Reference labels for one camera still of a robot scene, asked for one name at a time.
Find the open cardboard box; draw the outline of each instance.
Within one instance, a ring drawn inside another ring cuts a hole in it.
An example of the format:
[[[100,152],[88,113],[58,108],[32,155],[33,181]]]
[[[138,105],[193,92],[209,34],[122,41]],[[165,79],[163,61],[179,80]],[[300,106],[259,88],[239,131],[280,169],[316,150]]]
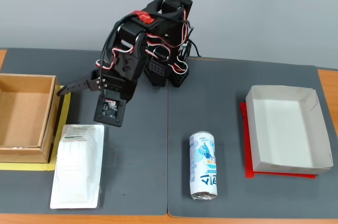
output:
[[[246,103],[254,171],[322,174],[333,166],[315,90],[253,86]]]
[[[59,89],[56,76],[0,73],[0,162],[48,162]]]

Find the plastic package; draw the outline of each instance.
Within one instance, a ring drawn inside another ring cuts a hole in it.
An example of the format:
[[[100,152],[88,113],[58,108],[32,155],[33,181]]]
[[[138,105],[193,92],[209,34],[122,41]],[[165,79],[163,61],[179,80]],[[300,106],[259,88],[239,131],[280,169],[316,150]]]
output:
[[[53,181],[52,209],[97,207],[103,143],[103,125],[63,127]]]

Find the can label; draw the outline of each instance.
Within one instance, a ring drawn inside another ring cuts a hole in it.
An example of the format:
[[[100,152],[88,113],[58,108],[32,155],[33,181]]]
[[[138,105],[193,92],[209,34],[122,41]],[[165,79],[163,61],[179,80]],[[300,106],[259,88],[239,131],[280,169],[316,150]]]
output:
[[[190,192],[217,195],[214,137],[199,132],[190,137]]]

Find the gray mat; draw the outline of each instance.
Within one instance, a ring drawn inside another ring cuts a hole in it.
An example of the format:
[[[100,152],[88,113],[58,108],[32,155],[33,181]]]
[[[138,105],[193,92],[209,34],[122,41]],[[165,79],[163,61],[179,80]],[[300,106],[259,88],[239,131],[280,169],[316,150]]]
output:
[[[190,60],[190,75],[169,88],[168,211],[178,217],[338,218],[338,143],[317,69],[311,66],[236,60]],[[315,180],[256,175],[245,178],[243,123],[239,103],[252,85],[314,88],[333,154],[332,170]],[[215,137],[218,196],[192,200],[189,137]]]
[[[96,51],[9,49],[2,73],[55,74],[68,84],[94,69]],[[99,92],[71,97],[68,124],[93,124]],[[140,77],[123,126],[107,126],[100,207],[49,208],[54,172],[0,171],[0,213],[137,214],[167,212],[167,88]]]

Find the red mat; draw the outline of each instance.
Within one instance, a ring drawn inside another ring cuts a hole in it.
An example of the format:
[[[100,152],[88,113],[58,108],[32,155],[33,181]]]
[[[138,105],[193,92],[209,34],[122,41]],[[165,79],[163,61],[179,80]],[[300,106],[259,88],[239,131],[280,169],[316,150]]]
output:
[[[247,104],[245,102],[241,102],[240,108],[241,108],[241,111],[242,111],[243,122],[244,122],[244,150],[245,150],[245,177],[246,178],[255,178],[255,174],[296,176],[298,178],[310,178],[310,179],[316,178],[316,175],[307,175],[307,174],[255,172],[252,168],[252,157],[251,157],[251,146],[250,146],[250,134],[249,134]]]

